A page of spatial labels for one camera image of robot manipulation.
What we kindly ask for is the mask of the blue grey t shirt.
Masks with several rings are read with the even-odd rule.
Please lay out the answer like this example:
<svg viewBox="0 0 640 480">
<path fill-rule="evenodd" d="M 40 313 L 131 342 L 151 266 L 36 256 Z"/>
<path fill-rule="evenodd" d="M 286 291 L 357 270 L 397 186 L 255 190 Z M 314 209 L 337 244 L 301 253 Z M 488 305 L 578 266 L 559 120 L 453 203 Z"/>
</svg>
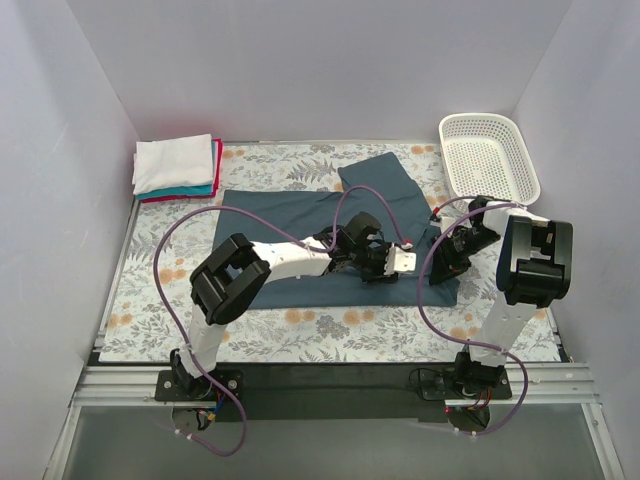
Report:
<svg viewBox="0 0 640 480">
<path fill-rule="evenodd" d="M 423 261 L 437 228 L 430 224 L 431 209 L 418 184 L 393 153 L 370 158 L 338 170 L 344 188 L 356 186 L 348 197 L 311 191 L 246 192 L 228 190 L 223 197 L 213 244 L 219 246 L 235 233 L 250 241 L 276 243 L 285 231 L 298 239 L 320 232 L 334 219 L 346 224 L 361 211 L 375 217 L 387 240 L 399 235 L 414 243 Z M 393 284 L 367 284 L 354 269 L 325 277 L 289 278 L 265 285 L 254 309 L 413 306 L 417 300 L 416 274 Z"/>
</svg>

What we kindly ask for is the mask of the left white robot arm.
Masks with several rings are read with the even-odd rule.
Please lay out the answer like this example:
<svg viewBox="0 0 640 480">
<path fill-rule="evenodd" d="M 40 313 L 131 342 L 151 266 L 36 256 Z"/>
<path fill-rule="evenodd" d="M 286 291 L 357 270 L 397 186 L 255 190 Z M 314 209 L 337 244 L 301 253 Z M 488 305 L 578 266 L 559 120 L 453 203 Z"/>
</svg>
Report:
<svg viewBox="0 0 640 480">
<path fill-rule="evenodd" d="M 268 283 L 353 268 L 365 283 L 388 284 L 415 266 L 413 245 L 385 241 L 380 223 L 366 212 L 299 243 L 251 242 L 242 233 L 233 234 L 190 276 L 192 319 L 188 339 L 170 356 L 174 382 L 190 399 L 212 395 L 211 374 L 227 325 L 249 309 Z"/>
</svg>

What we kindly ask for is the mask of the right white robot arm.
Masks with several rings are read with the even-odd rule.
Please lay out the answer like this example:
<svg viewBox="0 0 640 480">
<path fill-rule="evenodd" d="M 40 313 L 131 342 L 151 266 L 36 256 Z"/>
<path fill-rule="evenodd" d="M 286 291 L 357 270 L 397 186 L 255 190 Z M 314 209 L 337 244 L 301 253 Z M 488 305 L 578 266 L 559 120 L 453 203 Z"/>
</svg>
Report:
<svg viewBox="0 0 640 480">
<path fill-rule="evenodd" d="M 477 196 L 460 224 L 445 224 L 433 213 L 441 233 L 433 238 L 432 286 L 471 267 L 470 257 L 500 241 L 497 296 L 479 332 L 456 355 L 449 374 L 464 397 L 487 393 L 501 384 L 507 353 L 536 311 L 566 296 L 571 283 L 573 226 L 528 212 L 519 204 Z"/>
</svg>

